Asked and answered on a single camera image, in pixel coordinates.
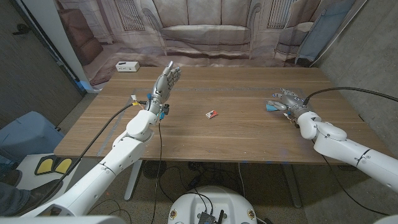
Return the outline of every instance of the wooden table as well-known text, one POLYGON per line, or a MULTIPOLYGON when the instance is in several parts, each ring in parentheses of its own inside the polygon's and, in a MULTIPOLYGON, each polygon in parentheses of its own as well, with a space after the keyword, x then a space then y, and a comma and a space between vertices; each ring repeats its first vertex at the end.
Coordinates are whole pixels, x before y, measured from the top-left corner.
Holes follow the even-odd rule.
MULTIPOLYGON (((142 67, 136 73, 116 73, 71 128, 54 153, 77 157, 105 122, 127 103, 131 95, 146 100, 163 68, 142 67)), ((182 68, 181 79, 168 100, 170 113, 161 122, 164 160, 213 162, 265 162, 324 164, 313 143, 301 137, 281 111, 266 111, 266 101, 279 88, 304 98, 333 87, 318 68, 182 68), (205 114, 216 110, 218 116, 205 114)), ((392 156, 371 128, 338 91, 314 96, 309 106, 324 121, 344 129, 360 144, 392 156)), ((108 126, 86 153, 104 157, 111 144, 141 110, 133 106, 108 126)), ((157 128, 143 160, 158 159, 157 128)), ((332 164, 341 162, 330 160, 332 164)))

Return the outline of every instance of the cable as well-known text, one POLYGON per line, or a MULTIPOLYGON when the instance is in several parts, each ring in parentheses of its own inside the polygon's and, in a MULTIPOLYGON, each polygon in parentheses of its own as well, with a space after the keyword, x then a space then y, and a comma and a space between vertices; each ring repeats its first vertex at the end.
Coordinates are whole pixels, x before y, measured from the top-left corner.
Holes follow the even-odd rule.
POLYGON ((114 201, 114 202, 116 203, 116 205, 118 205, 118 208, 119 208, 119 210, 120 210, 120 205, 119 205, 119 203, 118 203, 116 200, 107 199, 107 200, 105 200, 105 201, 103 201, 103 202, 100 202, 99 204, 95 205, 95 206, 87 213, 87 215, 90 214, 96 207, 100 206, 102 203, 107 202, 107 201, 110 201, 110 200, 111 200, 111 201, 114 201))
MULTIPOLYGON (((185 184, 182 182, 182 178, 181 178, 181 169, 180 169, 179 167, 177 167, 177 166, 168 167, 168 168, 165 170, 165 172, 163 173, 163 175, 166 173, 167 170, 169 170, 169 169, 171 169, 171 168, 177 168, 177 169, 178 169, 178 173, 180 174, 180 181, 181 181, 181 184, 182 184, 182 186, 184 187, 185 190, 188 190, 188 189, 186 188, 185 184)), ((170 198, 170 197, 166 194, 166 192, 163 190, 163 188, 162 188, 162 181, 161 181, 161 180, 162 180, 163 175, 161 175, 161 176, 159 177, 159 187, 160 187, 161 191, 163 192, 163 194, 164 194, 172 203, 174 203, 173 199, 170 198)))
POLYGON ((361 88, 354 88, 354 87, 334 87, 334 88, 327 88, 327 89, 324 89, 324 90, 319 90, 319 91, 316 91, 316 92, 314 92, 314 93, 311 93, 311 94, 304 100, 304 103, 303 103, 303 104, 304 104, 304 105, 307 105, 308 102, 310 101, 310 98, 311 98, 313 95, 316 95, 316 94, 318 94, 318 93, 323 93, 323 92, 326 92, 326 91, 332 91, 332 90, 354 90, 354 91, 361 91, 361 92, 364 92, 364 93, 370 93, 370 94, 373 94, 373 95, 381 96, 381 97, 387 98, 387 99, 389 99, 389 100, 394 100, 394 101, 398 102, 398 98, 395 98, 395 97, 393 97, 393 96, 389 96, 389 95, 386 95, 386 94, 383 94, 383 93, 378 93, 378 92, 375 92, 375 91, 371 91, 371 90, 364 90, 364 89, 361 89, 361 88))
POLYGON ((186 195, 186 194, 196 194, 196 195, 204 196, 205 198, 207 198, 207 200, 209 200, 210 205, 211 205, 211 212, 210 212, 210 215, 213 214, 213 203, 211 202, 211 200, 210 200, 206 195, 199 194, 199 193, 195 193, 195 192, 187 192, 187 193, 185 193, 185 194, 183 194, 183 195, 186 195))
POLYGON ((386 214, 386 213, 384 213, 384 212, 379 212, 379 211, 373 210, 373 209, 371 209, 371 208, 367 208, 367 207, 365 207, 364 205, 362 205, 362 204, 360 204, 359 202, 357 202, 357 201, 346 191, 346 189, 344 189, 344 187, 342 186, 342 184, 341 184, 340 181, 338 180, 337 175, 335 174, 335 171, 331 168, 331 165, 330 165, 329 162, 326 160, 325 156, 322 155, 322 154, 321 154, 321 156, 322 156, 323 159, 326 161, 326 163, 329 165, 329 168, 330 168, 330 170, 331 170, 331 173, 335 176, 335 179, 336 179, 338 185, 341 187, 341 189, 343 189, 343 191, 346 193, 346 195, 347 195, 349 198, 351 198, 355 203, 357 203, 359 206, 365 208, 366 210, 369 210, 369 211, 371 211, 371 212, 374 212, 374 213, 377 213, 377 214, 380 214, 380 215, 389 216, 389 214, 386 214))
POLYGON ((239 170, 239 176, 241 177, 241 181, 242 181, 242 186, 243 186, 243 197, 246 198, 246 193, 244 192, 244 184, 243 184, 243 178, 242 178, 242 174, 241 174, 241 163, 238 163, 238 170, 239 170))
POLYGON ((108 126, 108 124, 119 114, 122 113, 125 109, 129 108, 130 106, 132 106, 132 104, 128 104, 127 106, 121 108, 118 112, 116 112, 109 120, 108 122, 106 122, 106 124, 101 128, 101 130, 98 132, 98 134, 93 138, 93 140, 91 140, 91 142, 89 143, 89 145, 86 147, 86 149, 80 154, 80 156, 78 157, 78 159, 68 168, 68 170, 66 171, 66 173, 64 173, 61 178, 58 179, 58 181, 55 183, 55 185, 34 205, 34 208, 37 208, 45 199, 47 199, 52 193, 53 191, 62 183, 62 180, 69 175, 72 170, 77 166, 77 164, 79 164, 79 162, 81 161, 81 158, 83 158, 83 156, 86 154, 86 152, 88 151, 88 149, 93 145, 93 143, 98 139, 98 137, 102 134, 102 132, 105 130, 105 128, 108 126))
POLYGON ((201 195, 199 194, 199 192, 198 192, 198 190, 197 190, 197 188, 196 187, 194 187, 194 189, 195 189, 195 191, 197 192, 197 194, 199 195, 199 197, 200 197, 200 199, 201 199, 201 201, 205 204, 205 213, 207 213, 207 206, 206 206, 206 203, 205 203, 205 201, 204 201, 204 199, 201 197, 201 195))
POLYGON ((115 213, 115 212, 118 212, 118 211, 125 211, 127 213, 127 215, 129 216, 130 224, 132 224, 130 213, 128 211, 126 211, 125 209, 117 209, 117 210, 109 213, 108 215, 111 215, 112 213, 115 213))
POLYGON ((262 222, 262 223, 264 223, 264 224, 268 224, 268 223, 266 223, 264 220, 261 220, 259 217, 256 216, 256 218, 257 218, 257 220, 259 220, 260 222, 262 222))
POLYGON ((236 186, 237 186, 238 192, 239 192, 241 195, 243 195, 243 191, 242 191, 242 189, 241 189, 241 182, 238 181, 239 175, 238 175, 237 173, 232 172, 232 171, 230 171, 230 170, 224 170, 224 169, 219 169, 219 168, 212 168, 212 167, 207 168, 207 167, 205 167, 205 164, 202 164, 202 168, 203 168, 203 170, 204 170, 203 173, 202 173, 202 175, 203 175, 209 182, 211 182, 211 180, 210 180, 208 177, 206 177, 206 175, 204 175, 205 172, 218 172, 218 171, 224 172, 231 180, 235 181, 235 184, 236 184, 236 186), (235 175, 235 176, 237 177, 237 179, 231 177, 230 174, 235 175))
POLYGON ((159 166, 157 168, 156 174, 156 184, 155 184, 155 205, 154 205, 154 215, 152 216, 151 224, 153 224, 155 220, 155 212, 156 212, 156 199, 157 199, 157 183, 159 181, 159 172, 160 172, 160 165, 162 163, 162 133, 160 132, 160 120, 159 120, 159 136, 160 136, 160 158, 159 158, 159 166))

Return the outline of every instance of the person's leg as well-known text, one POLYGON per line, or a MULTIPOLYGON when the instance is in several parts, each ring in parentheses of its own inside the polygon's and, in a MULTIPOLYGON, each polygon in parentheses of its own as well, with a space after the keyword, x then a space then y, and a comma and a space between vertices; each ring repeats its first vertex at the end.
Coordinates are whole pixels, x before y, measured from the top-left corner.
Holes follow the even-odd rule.
POLYGON ((19 190, 0 182, 0 216, 18 212, 29 200, 30 190, 19 190))

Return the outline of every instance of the yellow pad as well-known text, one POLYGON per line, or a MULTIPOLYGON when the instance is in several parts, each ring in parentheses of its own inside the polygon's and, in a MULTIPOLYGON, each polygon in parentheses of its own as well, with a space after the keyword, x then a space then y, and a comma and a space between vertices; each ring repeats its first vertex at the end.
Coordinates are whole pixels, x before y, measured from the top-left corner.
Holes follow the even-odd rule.
POLYGON ((45 172, 50 172, 52 168, 53 159, 46 159, 44 160, 39 168, 37 169, 37 174, 42 174, 45 172))
POLYGON ((56 172, 59 172, 61 174, 64 174, 67 172, 68 168, 72 164, 71 159, 64 159, 58 166, 55 168, 56 172))

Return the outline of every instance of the white box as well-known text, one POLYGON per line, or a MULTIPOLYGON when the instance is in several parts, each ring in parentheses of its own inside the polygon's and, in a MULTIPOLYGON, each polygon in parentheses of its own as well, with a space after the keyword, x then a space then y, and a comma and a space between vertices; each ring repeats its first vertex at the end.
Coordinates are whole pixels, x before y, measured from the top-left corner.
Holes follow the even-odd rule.
POLYGON ((138 71, 138 68, 138 62, 118 62, 116 64, 118 72, 136 72, 138 71))

